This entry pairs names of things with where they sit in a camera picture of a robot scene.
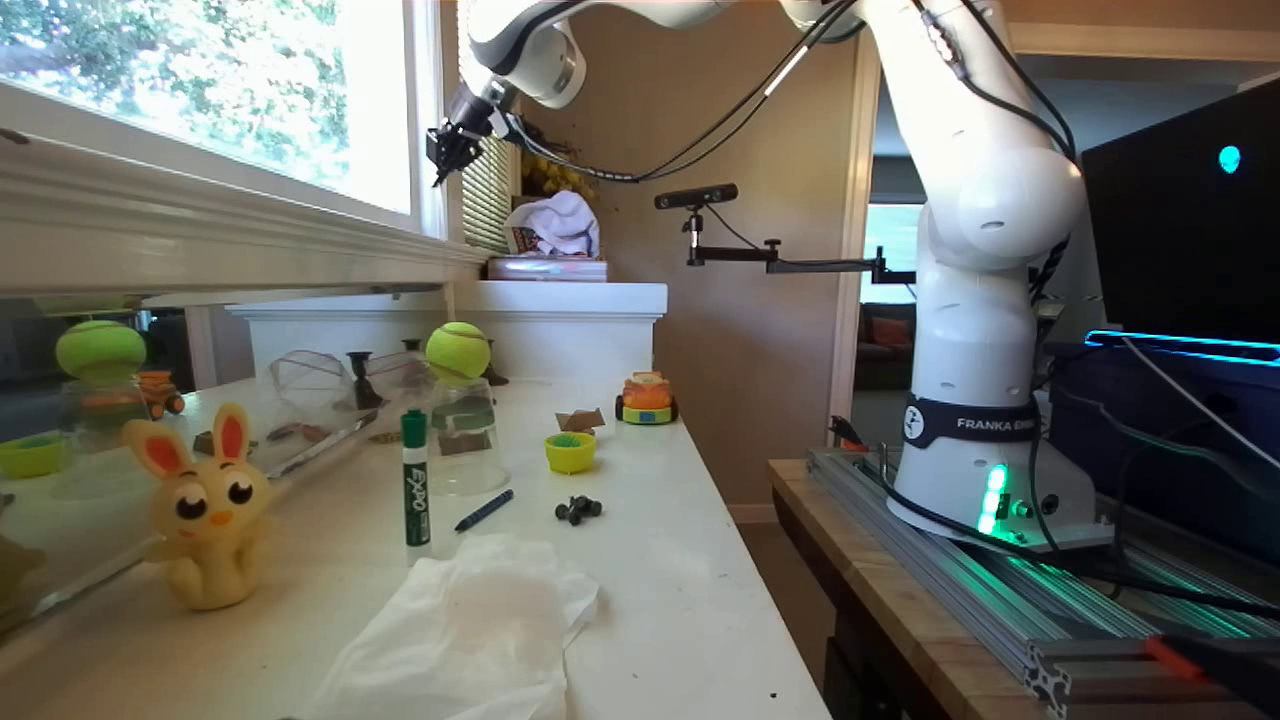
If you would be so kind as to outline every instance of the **white counter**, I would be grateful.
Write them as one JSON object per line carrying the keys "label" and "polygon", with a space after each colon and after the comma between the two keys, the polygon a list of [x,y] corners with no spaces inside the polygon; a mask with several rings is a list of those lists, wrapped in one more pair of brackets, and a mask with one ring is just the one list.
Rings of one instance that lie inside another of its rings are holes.
{"label": "white counter", "polygon": [[[552,541],[604,592],[568,647],[574,718],[826,718],[684,425],[610,428],[601,469],[560,481],[540,437],[564,390],[511,384],[496,399],[516,502],[475,533]],[[594,495],[604,518],[568,527],[552,518],[564,495]],[[0,647],[0,718],[306,718],[335,651],[405,582],[405,557],[398,451],[364,445],[277,504],[273,570],[249,605],[190,615],[145,563]]]}

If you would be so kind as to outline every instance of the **toy bunny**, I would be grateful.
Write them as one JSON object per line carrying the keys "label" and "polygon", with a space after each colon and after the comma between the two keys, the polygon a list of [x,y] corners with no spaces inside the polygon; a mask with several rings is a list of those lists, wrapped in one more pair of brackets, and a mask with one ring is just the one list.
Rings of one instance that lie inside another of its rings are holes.
{"label": "toy bunny", "polygon": [[227,610],[257,592],[273,481],[249,463],[249,417],[222,403],[211,456],[190,461],[179,433],[132,422],[128,445],[160,481],[150,527],[162,535],[162,582],[188,610]]}

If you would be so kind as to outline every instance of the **green light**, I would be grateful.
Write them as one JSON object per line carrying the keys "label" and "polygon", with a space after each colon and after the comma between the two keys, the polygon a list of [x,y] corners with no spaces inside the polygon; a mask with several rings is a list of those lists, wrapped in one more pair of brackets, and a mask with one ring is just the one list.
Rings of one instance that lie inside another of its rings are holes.
{"label": "green light", "polygon": [[1009,487],[1009,463],[990,463],[990,469],[987,469],[983,518],[977,520],[977,527],[978,527],[983,535],[997,533],[997,511],[1001,511],[1004,487]]}

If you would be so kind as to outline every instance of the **toy figurine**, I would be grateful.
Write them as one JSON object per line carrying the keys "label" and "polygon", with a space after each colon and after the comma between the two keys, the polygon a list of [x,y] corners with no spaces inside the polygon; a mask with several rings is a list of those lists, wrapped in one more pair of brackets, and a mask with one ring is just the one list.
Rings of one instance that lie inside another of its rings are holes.
{"label": "toy figurine", "polygon": [[252,598],[277,487],[249,463],[244,408],[222,403],[214,412],[211,456],[190,461],[188,445],[154,422],[132,422],[128,447],[160,481],[150,527],[162,535],[162,549],[154,560],[175,602],[208,613]]}
{"label": "toy figurine", "polygon": [[185,412],[185,393],[170,384],[168,369],[134,374],[134,390],[139,390],[145,408],[147,408],[150,422],[160,422],[162,412],[170,412],[170,417]]}
{"label": "toy figurine", "polygon": [[581,408],[581,412],[557,412],[560,433],[589,433],[594,437],[594,428],[604,428],[604,412],[601,408]]}

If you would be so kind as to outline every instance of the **small toy car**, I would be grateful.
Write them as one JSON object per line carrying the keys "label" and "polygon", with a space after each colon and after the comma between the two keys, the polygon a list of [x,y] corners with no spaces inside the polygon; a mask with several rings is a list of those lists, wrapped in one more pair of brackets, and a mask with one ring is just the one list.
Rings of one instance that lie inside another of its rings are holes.
{"label": "small toy car", "polygon": [[679,403],[672,384],[660,374],[632,374],[622,393],[614,398],[618,425],[675,425]]}

